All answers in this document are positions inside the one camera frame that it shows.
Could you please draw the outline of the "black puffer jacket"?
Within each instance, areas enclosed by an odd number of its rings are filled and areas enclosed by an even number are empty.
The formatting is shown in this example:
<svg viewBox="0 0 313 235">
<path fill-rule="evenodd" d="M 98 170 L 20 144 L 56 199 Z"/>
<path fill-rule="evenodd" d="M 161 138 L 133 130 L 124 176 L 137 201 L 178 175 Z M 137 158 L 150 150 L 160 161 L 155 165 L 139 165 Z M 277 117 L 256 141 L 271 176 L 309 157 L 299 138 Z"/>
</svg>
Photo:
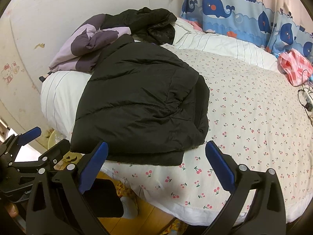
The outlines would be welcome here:
<svg viewBox="0 0 313 235">
<path fill-rule="evenodd" d="M 108 144 L 108 160 L 176 166 L 209 130 L 205 79 L 160 46 L 123 35 L 102 49 L 76 111 L 73 152 Z"/>
</svg>

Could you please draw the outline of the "white striped duvet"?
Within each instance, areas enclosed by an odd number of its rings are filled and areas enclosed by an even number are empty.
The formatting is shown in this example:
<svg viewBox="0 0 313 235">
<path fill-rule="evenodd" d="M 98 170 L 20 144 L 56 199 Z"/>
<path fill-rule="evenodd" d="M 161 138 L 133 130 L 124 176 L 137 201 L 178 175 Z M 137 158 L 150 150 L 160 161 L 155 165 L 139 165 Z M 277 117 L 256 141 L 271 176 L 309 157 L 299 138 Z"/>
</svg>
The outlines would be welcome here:
<svg viewBox="0 0 313 235">
<path fill-rule="evenodd" d="M 274 72 L 279 70 L 274 55 L 263 46 L 238 39 L 232 31 L 226 35 L 215 33 L 212 29 L 200 32 L 183 19 L 174 23 L 174 30 L 174 43 L 161 45 L 160 48 L 200 74 L 204 74 L 196 64 L 200 58 L 208 61 L 209 58 L 229 57 L 240 64 Z M 59 70 L 48 75 L 42 84 L 40 104 L 43 116 L 53 129 L 66 137 L 71 137 L 78 103 L 91 75 L 76 70 Z"/>
</svg>

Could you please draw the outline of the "cherry print bed sheet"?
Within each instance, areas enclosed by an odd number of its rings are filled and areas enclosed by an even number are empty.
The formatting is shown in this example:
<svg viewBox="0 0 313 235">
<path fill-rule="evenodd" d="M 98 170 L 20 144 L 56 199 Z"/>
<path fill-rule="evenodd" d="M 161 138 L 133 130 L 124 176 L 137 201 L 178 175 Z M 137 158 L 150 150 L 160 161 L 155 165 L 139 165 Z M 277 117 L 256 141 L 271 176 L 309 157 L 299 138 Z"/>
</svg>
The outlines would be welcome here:
<svg viewBox="0 0 313 235">
<path fill-rule="evenodd" d="M 206 141 L 250 170 L 276 171 L 286 220 L 312 199 L 312 125 L 297 88 L 283 74 L 229 56 L 167 45 L 205 79 L 210 90 Z M 143 200 L 192 225 L 210 225 L 229 198 L 203 145 L 175 167 L 105 162 L 102 171 Z"/>
</svg>

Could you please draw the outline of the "purple patterned blanket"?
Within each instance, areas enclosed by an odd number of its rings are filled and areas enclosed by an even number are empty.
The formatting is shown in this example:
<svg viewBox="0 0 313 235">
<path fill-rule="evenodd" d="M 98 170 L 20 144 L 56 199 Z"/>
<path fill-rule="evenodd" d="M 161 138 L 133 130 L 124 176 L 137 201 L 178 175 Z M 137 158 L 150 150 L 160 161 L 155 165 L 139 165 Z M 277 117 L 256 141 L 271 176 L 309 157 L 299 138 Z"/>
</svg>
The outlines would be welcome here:
<svg viewBox="0 0 313 235">
<path fill-rule="evenodd" d="M 50 71 L 91 72 L 104 47 L 124 34 L 131 34 L 129 27 L 101 30 L 105 17 L 105 14 L 94 15 L 77 28 L 54 56 Z"/>
</svg>

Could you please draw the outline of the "pink checkered cloth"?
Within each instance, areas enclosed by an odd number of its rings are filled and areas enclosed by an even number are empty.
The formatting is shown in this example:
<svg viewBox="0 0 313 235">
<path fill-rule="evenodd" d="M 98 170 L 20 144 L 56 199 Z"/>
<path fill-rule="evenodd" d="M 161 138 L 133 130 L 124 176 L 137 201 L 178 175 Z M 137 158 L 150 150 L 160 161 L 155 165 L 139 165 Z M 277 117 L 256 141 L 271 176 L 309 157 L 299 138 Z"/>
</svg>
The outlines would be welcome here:
<svg viewBox="0 0 313 235">
<path fill-rule="evenodd" d="M 294 48 L 289 52 L 281 53 L 278 61 L 294 87 L 305 83 L 312 76 L 312 64 Z"/>
</svg>

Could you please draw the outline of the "black garment pile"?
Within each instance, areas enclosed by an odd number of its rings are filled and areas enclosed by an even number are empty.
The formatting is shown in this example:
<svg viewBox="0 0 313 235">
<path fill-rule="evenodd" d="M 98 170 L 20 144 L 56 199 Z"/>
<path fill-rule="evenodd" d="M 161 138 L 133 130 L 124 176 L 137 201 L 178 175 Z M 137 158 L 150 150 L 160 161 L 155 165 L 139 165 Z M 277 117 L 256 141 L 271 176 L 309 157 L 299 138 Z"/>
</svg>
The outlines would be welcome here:
<svg viewBox="0 0 313 235">
<path fill-rule="evenodd" d="M 173 24 L 176 21 L 177 17 L 169 10 L 144 7 L 140 10 L 128 9 L 117 15 L 106 14 L 100 28 L 128 27 L 131 34 L 143 41 L 172 45 L 175 37 Z"/>
</svg>

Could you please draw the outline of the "pink pillow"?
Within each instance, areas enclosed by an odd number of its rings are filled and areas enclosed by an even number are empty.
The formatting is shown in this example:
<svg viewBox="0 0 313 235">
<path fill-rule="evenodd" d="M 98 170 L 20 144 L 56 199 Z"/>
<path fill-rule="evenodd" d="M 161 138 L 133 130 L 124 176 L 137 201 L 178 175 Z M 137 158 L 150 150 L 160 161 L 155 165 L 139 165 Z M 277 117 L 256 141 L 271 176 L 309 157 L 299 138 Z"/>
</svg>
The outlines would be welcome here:
<svg viewBox="0 0 313 235">
<path fill-rule="evenodd" d="M 187 22 L 190 25 L 192 25 L 195 30 L 203 32 L 203 29 L 199 26 L 199 24 L 197 22 L 189 21 L 189 20 L 187 20 Z"/>
</svg>

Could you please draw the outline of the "blue whale curtain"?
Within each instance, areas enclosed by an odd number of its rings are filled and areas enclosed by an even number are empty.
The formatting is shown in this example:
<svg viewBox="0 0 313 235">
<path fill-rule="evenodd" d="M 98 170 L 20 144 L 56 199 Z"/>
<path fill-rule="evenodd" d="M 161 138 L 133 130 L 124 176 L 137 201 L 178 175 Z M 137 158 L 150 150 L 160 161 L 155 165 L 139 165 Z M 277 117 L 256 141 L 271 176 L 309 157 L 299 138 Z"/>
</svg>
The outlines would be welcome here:
<svg viewBox="0 0 313 235">
<path fill-rule="evenodd" d="M 296 49 L 312 61 L 312 18 L 301 0 L 184 0 L 181 16 L 274 56 Z"/>
</svg>

